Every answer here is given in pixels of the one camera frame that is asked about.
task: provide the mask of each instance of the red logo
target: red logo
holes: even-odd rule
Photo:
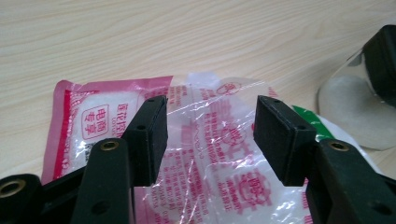
[[[247,134],[242,127],[238,127],[235,123],[227,123],[226,126],[221,131],[221,137],[224,143],[235,146],[241,144]]]
[[[108,132],[108,105],[97,107],[82,112],[82,138],[90,139]]]
[[[252,205],[271,205],[271,189],[270,183],[266,180],[265,176],[258,171],[247,173],[241,176],[239,182],[239,193],[242,199]]]
[[[216,92],[221,95],[234,95],[241,90],[242,85],[237,82],[229,82],[220,86]]]

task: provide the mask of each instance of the black mechanical part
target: black mechanical part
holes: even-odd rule
[[[166,97],[148,99],[134,116],[122,138],[128,142],[134,165],[134,186],[155,183],[166,149]]]
[[[166,149],[165,96],[148,99],[136,115],[132,132],[93,146],[86,167],[44,186],[35,175],[1,179],[0,223],[134,223],[134,181],[154,183]],[[136,129],[144,134],[129,136]]]
[[[277,99],[259,96],[254,140],[284,186],[302,186],[306,177],[305,150],[317,131]]]
[[[82,178],[73,224],[134,223],[128,145],[120,138],[96,143]]]
[[[278,178],[285,186],[291,172],[308,178],[306,196],[314,223],[396,223],[395,181],[378,175],[356,148],[336,139],[317,143],[309,134],[297,147],[293,143],[301,142],[296,138],[301,122],[294,111],[259,96],[256,112],[255,141]],[[291,156],[296,150],[300,154]]]
[[[0,223],[28,223],[41,210],[40,180],[36,175],[11,175],[0,180]]]

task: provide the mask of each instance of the transparent plastic bag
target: transparent plastic bag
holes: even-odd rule
[[[118,132],[99,135],[96,129],[95,137],[86,139],[86,118],[104,119],[106,111],[109,130],[114,127],[111,120],[116,121],[117,130],[120,105],[128,104],[123,107],[127,115],[122,115],[128,124],[145,99],[167,94],[167,149],[156,184],[134,188],[137,223],[312,222],[305,187],[283,187],[253,140],[257,95],[276,97],[269,86],[247,78],[220,80],[212,73],[144,80],[150,84],[139,88],[124,85],[127,88],[112,91],[106,89],[107,82],[90,89],[79,86],[70,90],[58,85],[55,96],[57,91],[66,92],[65,96],[71,92],[84,95],[77,106],[62,108],[70,114],[63,126],[68,123],[76,128],[67,129],[64,145],[56,139],[58,154],[60,150],[65,152],[62,146],[69,146],[68,165],[60,175],[85,165],[89,145],[98,139],[119,136]],[[51,132],[58,133],[59,127],[51,126]],[[47,148],[45,164],[54,161],[54,153],[50,156],[49,150],[53,148]],[[60,176],[47,168],[43,179]]]

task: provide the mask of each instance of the red and white packaging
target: red and white packaging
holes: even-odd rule
[[[42,182],[86,164],[121,136],[139,106],[168,97],[168,143],[155,185],[134,188],[137,223],[312,223],[303,188],[286,188],[253,140],[264,82],[212,73],[77,85],[58,83]]]

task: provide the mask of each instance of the black plastic part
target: black plastic part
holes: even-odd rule
[[[364,45],[363,54],[375,93],[396,106],[396,25],[382,27]]]
[[[391,179],[384,175],[380,175],[380,176],[384,180],[384,182],[388,185],[388,187],[393,192],[393,194],[396,195],[396,180]]]
[[[44,207],[38,223],[70,223],[84,171],[82,167],[43,186]]]
[[[122,135],[130,146],[135,187],[150,186],[157,180],[168,139],[166,101],[166,96],[148,99]]]
[[[134,223],[128,158],[123,139],[108,138],[93,146],[71,223]]]
[[[315,223],[396,223],[396,196],[352,145],[324,139],[315,152],[315,163],[324,182],[315,191],[332,199],[330,211],[321,210],[327,219],[319,222],[313,217]],[[315,200],[308,198],[311,211],[325,203]]]
[[[32,223],[42,208],[41,193],[36,175],[11,175],[0,180],[0,223]]]
[[[284,186],[302,186],[316,129],[283,102],[259,96],[254,140]]]
[[[309,181],[306,187],[306,199],[315,224],[325,224],[332,210],[332,199],[326,188],[316,188]]]

